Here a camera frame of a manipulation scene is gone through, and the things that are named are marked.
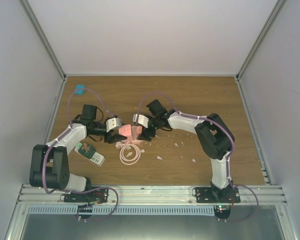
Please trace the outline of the pink round power strip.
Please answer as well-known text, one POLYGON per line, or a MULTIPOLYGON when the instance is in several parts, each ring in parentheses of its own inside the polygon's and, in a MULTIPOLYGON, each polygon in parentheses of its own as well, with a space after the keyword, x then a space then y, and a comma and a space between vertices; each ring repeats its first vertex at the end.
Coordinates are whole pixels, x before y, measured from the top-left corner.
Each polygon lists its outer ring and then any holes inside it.
POLYGON ((141 145, 144 141, 139 139, 127 138, 121 141, 123 144, 141 145))

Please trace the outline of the pink cube socket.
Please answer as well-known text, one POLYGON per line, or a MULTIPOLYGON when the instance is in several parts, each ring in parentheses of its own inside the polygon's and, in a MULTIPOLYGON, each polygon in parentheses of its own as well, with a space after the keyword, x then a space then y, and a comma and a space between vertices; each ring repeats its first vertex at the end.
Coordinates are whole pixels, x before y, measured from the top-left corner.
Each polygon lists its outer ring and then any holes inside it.
POLYGON ((126 124, 121 126, 118 129, 118 134, 124 137, 129 138, 130 136, 132 136, 132 126, 130 124, 126 124))

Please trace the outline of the blue square plug adapter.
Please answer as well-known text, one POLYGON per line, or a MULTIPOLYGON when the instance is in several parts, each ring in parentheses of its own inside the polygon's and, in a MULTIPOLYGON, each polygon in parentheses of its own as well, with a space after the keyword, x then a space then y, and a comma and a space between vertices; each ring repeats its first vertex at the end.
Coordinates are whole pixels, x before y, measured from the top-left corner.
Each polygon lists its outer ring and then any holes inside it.
POLYGON ((78 84, 78 85, 75 87, 75 89, 74 89, 73 92, 74 92, 75 95, 81 96, 81 95, 83 95, 84 92, 85 92, 85 86, 84 86, 84 85, 78 84))

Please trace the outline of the pink rounded plug adapter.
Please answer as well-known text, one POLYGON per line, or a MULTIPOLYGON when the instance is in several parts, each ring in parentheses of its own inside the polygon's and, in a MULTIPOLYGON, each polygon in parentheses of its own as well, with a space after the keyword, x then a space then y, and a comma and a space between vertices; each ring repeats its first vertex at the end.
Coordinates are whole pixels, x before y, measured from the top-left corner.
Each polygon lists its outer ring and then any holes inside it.
POLYGON ((132 125, 131 126, 131 135, 133 140, 137 140, 140 134, 142 133, 143 127, 140 125, 132 125))

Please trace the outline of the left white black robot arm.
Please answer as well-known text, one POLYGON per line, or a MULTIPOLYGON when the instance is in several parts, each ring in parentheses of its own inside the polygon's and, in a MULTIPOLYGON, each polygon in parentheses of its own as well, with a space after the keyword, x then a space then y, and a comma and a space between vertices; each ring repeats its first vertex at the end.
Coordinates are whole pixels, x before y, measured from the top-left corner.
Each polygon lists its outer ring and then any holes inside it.
POLYGON ((81 114, 71 119, 67 128, 54 140, 37 144, 32 149, 29 183, 44 188, 47 194, 54 191, 75 192, 82 202, 93 197, 89 179, 70 173, 69 153, 87 137, 100 136, 105 143, 113 144, 126 137, 113 132, 122 126, 122 120, 113 115, 105 122, 96 121, 98 107, 85 104, 81 114))

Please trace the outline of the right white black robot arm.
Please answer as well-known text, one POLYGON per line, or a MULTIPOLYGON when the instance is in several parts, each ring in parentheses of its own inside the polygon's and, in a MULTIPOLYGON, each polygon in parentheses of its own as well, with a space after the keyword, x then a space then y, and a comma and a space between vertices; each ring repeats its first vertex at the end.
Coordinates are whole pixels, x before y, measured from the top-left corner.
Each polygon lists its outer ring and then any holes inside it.
POLYGON ((216 113, 197 116, 177 109, 167 110, 157 99, 146 107, 150 115, 136 113, 132 117, 135 125, 142 126, 139 139, 150 142, 159 129, 182 130, 195 134, 203 152, 211 161, 210 194, 216 202, 224 202, 233 190, 230 158, 235 148, 235 137, 221 117, 216 113))

